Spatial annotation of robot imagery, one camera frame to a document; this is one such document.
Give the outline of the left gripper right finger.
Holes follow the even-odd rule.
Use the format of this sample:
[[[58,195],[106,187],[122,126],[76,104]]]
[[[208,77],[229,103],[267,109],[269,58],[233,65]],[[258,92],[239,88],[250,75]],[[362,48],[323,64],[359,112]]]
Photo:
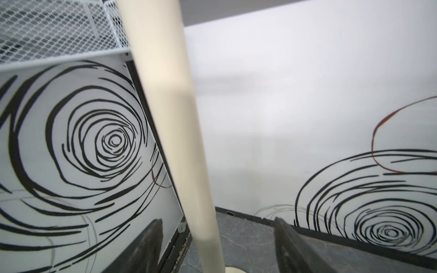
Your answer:
[[[275,253],[281,273],[335,273],[285,220],[274,220]]]

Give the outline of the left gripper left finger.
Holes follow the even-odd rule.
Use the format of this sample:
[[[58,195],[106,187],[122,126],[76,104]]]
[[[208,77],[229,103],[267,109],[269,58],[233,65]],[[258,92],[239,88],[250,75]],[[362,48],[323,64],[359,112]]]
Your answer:
[[[163,222],[155,219],[103,272],[157,273],[162,241]]]

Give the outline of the cream utensil rack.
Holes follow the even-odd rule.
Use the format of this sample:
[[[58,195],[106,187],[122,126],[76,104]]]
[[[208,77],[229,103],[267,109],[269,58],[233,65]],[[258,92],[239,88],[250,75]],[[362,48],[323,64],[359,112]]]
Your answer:
[[[205,273],[227,267],[178,1],[118,1],[135,66]]]

